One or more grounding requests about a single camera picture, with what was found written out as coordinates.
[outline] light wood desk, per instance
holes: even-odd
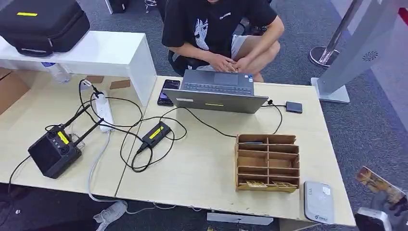
[[[64,85],[57,84],[46,72],[17,71],[23,73],[24,80],[30,82],[31,90],[7,111],[0,115],[1,171],[0,182],[8,183],[13,169],[28,156],[27,149],[44,133],[47,125],[65,123],[80,106],[78,83],[85,76],[74,76]],[[108,90],[111,81],[123,77],[105,77],[102,84],[95,84],[99,90]],[[84,101],[89,100],[91,89],[83,92]],[[132,87],[108,90],[112,97],[126,98],[137,102]],[[114,122],[120,125],[134,124],[139,118],[138,109],[124,101],[111,100]],[[93,122],[83,113],[73,127],[79,136],[91,128]],[[125,163],[119,157],[119,148],[124,133],[113,132],[108,148],[103,154],[93,174],[91,190],[94,194],[114,196],[122,177]],[[107,135],[96,128],[84,139],[86,147],[82,156],[74,162],[58,179],[44,177],[32,159],[27,160],[15,173],[12,183],[26,186],[87,193],[89,169],[100,153]],[[124,149],[127,159],[134,138],[128,136]]]
[[[164,80],[178,77],[159,77],[150,97],[144,117],[161,116],[171,108],[158,106],[156,101]],[[296,135],[300,147],[300,181],[319,181],[332,186],[335,223],[355,226],[353,213],[344,188],[342,176],[323,117],[316,91],[310,86],[255,83],[256,95],[268,96],[275,104],[286,101],[303,104],[303,114],[287,113],[281,109],[283,123],[278,134]],[[276,108],[261,108],[254,115],[192,110],[204,122],[226,134],[272,133],[280,116]],[[169,155],[142,173],[130,168],[119,185],[116,197],[151,201],[169,205],[193,206],[239,214],[281,218],[282,231],[314,225],[304,216],[303,185],[294,193],[235,191],[234,142],[198,122],[184,109],[167,115],[181,122],[188,130],[187,137],[174,143]],[[175,132],[183,129],[171,120],[164,121]],[[143,122],[138,135],[144,136],[157,120]],[[153,159],[160,158],[171,141],[164,139],[153,150]],[[131,158],[141,143],[136,141]],[[149,151],[143,152],[137,163],[147,162]]]

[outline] gray shoe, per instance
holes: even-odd
[[[104,231],[106,227],[115,220],[119,219],[128,208],[126,201],[117,201],[109,208],[93,216],[96,222],[100,223],[96,231]]]

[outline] laptop keyboard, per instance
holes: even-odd
[[[239,94],[239,95],[252,95],[250,88],[230,87],[230,86],[218,86],[199,83],[184,83],[186,90],[194,91],[207,91],[214,93],[226,93],[226,94]]]

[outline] plastic bottle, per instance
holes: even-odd
[[[52,75],[52,78],[59,84],[64,84],[71,80],[71,75],[60,64],[46,62],[41,63],[48,69]]]

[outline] white shorts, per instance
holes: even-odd
[[[238,51],[240,50],[243,42],[245,42],[245,39],[247,37],[248,37],[247,35],[233,35],[232,36],[232,43],[231,43],[231,58],[232,59],[235,59],[235,57],[237,57]],[[215,71],[211,65],[199,66],[197,70]]]

